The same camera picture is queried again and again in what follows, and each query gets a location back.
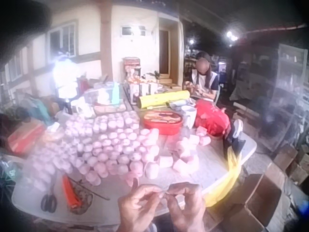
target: person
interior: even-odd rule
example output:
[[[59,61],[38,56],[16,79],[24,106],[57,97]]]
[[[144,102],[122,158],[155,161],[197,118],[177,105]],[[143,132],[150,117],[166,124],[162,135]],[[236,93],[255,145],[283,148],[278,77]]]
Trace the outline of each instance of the person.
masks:
[[[56,93],[60,99],[58,104],[66,107],[71,115],[70,102],[79,98],[77,78],[81,73],[78,65],[69,59],[67,52],[60,50],[58,54],[53,70]]]
[[[219,90],[218,74],[211,71],[211,57],[206,52],[197,54],[196,69],[189,75],[185,87],[192,95],[215,100]]]
[[[176,196],[183,195],[182,210]],[[118,200],[120,226],[117,232],[144,232],[155,216],[160,201],[167,200],[171,220],[179,232],[205,232],[203,216],[206,210],[199,185],[188,182],[170,185],[166,192],[155,185],[141,185]]]

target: white cloth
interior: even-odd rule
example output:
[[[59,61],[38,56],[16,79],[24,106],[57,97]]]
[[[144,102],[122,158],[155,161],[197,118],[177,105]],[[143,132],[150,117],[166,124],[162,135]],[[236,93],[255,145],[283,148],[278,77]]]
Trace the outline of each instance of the white cloth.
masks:
[[[70,59],[57,60],[53,76],[60,98],[70,99],[77,96],[77,78],[81,76],[77,64]]]
[[[215,72],[211,72],[211,81],[209,83],[209,86],[211,87],[211,85],[213,84],[214,79],[216,78],[218,74],[216,74]],[[203,90],[205,90],[207,93],[209,93],[208,88],[205,87],[205,80],[206,80],[206,76],[205,75],[199,75],[199,85],[203,88]],[[197,84],[197,70],[193,69],[192,70],[192,81],[193,81],[193,85]]]

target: ceiling light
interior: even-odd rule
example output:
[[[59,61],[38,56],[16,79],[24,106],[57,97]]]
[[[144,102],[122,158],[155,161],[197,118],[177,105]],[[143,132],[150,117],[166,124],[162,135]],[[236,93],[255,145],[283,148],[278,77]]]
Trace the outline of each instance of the ceiling light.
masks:
[[[238,40],[238,37],[235,36],[235,35],[232,35],[231,40],[232,40],[232,41],[236,41],[236,40]]]
[[[233,34],[232,34],[232,32],[231,32],[231,31],[228,31],[228,32],[227,32],[227,34],[226,34],[226,36],[227,36],[228,38],[231,38],[231,37],[232,37],[232,35],[233,35]]]

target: door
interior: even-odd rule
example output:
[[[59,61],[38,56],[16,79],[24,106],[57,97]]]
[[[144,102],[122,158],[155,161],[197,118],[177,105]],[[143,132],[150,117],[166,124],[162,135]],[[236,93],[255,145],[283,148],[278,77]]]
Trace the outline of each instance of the door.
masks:
[[[160,30],[160,74],[169,78],[169,32]]]

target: yellow roll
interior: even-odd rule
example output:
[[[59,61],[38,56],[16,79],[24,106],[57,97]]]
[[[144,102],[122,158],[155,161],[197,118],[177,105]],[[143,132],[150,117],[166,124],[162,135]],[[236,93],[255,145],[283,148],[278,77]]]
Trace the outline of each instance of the yellow roll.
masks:
[[[189,97],[190,92],[188,90],[147,95],[138,98],[137,106],[141,109],[149,106],[162,105],[167,102],[186,100]]]

